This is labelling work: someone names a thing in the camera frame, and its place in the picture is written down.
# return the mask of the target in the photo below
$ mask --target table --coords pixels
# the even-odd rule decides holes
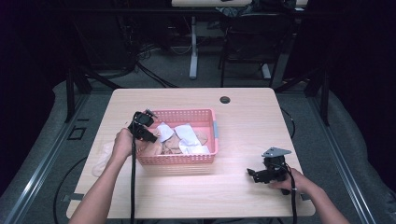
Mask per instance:
[[[231,102],[223,104],[222,96]],[[211,108],[219,133],[219,152],[213,163],[145,165],[136,162],[135,218],[291,217],[290,195],[256,184],[247,173],[265,169],[261,154],[270,147],[291,150],[286,162],[301,166],[272,89],[122,89],[113,92],[92,149],[76,187],[85,194],[97,179],[92,167],[102,146],[146,108]],[[108,218],[130,217],[132,160],[120,171]],[[296,198],[298,216],[312,216],[312,202]],[[79,201],[67,209],[71,217]]]
[[[297,0],[297,7],[305,7],[308,0]],[[222,2],[221,0],[172,0],[172,7],[244,7],[251,0],[232,0]],[[196,48],[196,20],[191,18],[191,64],[190,79],[197,78],[198,50]]]

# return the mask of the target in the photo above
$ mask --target dark background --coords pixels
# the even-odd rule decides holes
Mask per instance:
[[[106,0],[95,2],[102,7],[113,6]],[[92,19],[81,24],[81,31],[70,18],[39,10],[59,7],[59,2],[8,0],[0,4],[0,193],[3,193],[48,118],[54,102],[52,88],[65,80],[69,68],[85,64],[121,69],[131,65],[131,58],[114,17],[96,18],[101,20],[97,23]],[[396,157],[396,7],[391,0],[310,0],[308,7],[345,11],[347,16],[340,21],[303,21],[285,77],[298,77],[323,62],[331,62],[327,70],[331,90],[357,122],[366,141],[369,162],[396,191],[392,167]],[[56,20],[49,21],[49,16]],[[96,33],[98,27],[103,28],[102,33]],[[85,32],[89,38],[81,40],[78,32]],[[111,48],[94,55],[89,47],[100,42]]]

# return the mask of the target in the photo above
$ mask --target chair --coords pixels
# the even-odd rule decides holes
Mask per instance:
[[[271,87],[282,46],[291,36],[293,24],[294,18],[283,13],[257,12],[227,18],[223,23],[225,36],[219,60],[220,86],[224,86],[226,63],[257,63],[259,70],[264,64],[273,63]]]

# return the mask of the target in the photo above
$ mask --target pink basket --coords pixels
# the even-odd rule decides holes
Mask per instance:
[[[142,165],[213,162],[218,153],[218,132],[212,109],[154,110],[152,112],[158,118],[154,118],[154,123],[149,127],[150,131],[156,129],[162,122],[165,122],[171,128],[189,123],[195,131],[206,133],[207,142],[205,145],[209,148],[210,153],[143,156],[141,152],[144,148],[138,148],[136,157]]]

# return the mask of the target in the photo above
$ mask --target human hand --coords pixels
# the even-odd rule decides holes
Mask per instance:
[[[133,135],[131,132],[126,128],[121,129],[116,135],[112,156],[126,160],[132,154],[132,141]],[[135,144],[136,149],[138,149],[143,147],[146,143],[136,139]]]
[[[295,183],[295,188],[297,188],[297,191],[300,193],[306,193],[309,194],[309,191],[312,188],[317,187],[317,185],[306,178],[303,174],[301,174],[299,171],[297,171],[294,168],[290,168],[291,174],[293,175],[294,178],[294,183]],[[288,189],[291,190],[291,177],[289,174],[286,174],[286,179],[284,181],[279,181],[279,182],[272,182],[269,184],[269,187],[272,189]]]

